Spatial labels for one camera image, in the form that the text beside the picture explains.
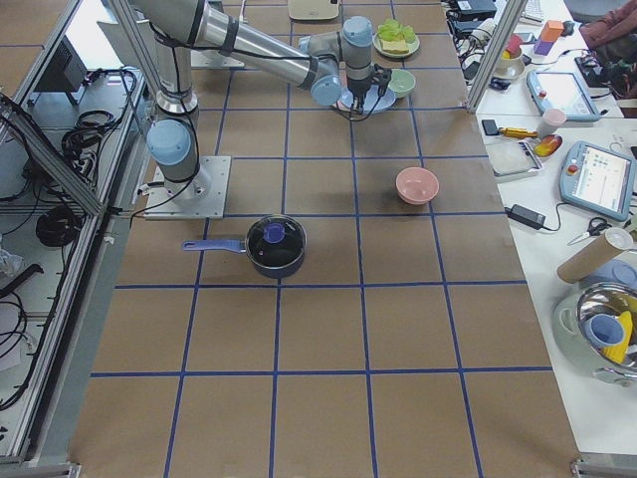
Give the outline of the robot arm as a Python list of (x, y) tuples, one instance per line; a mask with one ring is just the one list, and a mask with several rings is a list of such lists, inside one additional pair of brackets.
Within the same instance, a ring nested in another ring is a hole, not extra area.
[(211, 7), (206, 1), (135, 1), (135, 7), (169, 42), (190, 50), (210, 49), (235, 58), (287, 83), (308, 91), (323, 106), (341, 97), (339, 68), (345, 67), (347, 89), (352, 94), (350, 112), (367, 117), (364, 102), (377, 87), (383, 97), (392, 71), (371, 59), (372, 23), (363, 16), (344, 21), (339, 31), (300, 40), (295, 48), (237, 18)]

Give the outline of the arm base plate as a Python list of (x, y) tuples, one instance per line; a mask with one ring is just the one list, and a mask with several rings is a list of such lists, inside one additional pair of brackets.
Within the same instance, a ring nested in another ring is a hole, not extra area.
[(160, 185), (149, 190), (143, 217), (147, 220), (221, 219), (231, 161), (227, 155), (202, 156), (198, 175), (176, 198), (174, 195), (180, 187), (171, 182), (165, 183), (160, 168), (156, 167), (153, 180), (159, 181)]
[(245, 64), (231, 57), (220, 55), (214, 50), (190, 51), (191, 67), (199, 70), (225, 70), (244, 68)]

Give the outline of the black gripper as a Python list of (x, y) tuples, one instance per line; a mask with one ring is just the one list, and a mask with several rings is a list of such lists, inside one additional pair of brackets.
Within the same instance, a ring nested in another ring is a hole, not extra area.
[(380, 65), (371, 65), (365, 72), (348, 69), (345, 73), (347, 88), (353, 95), (351, 112), (356, 115), (361, 114), (361, 99), (366, 97), (371, 87), (377, 86), (377, 96), (382, 98), (392, 78), (392, 70)]

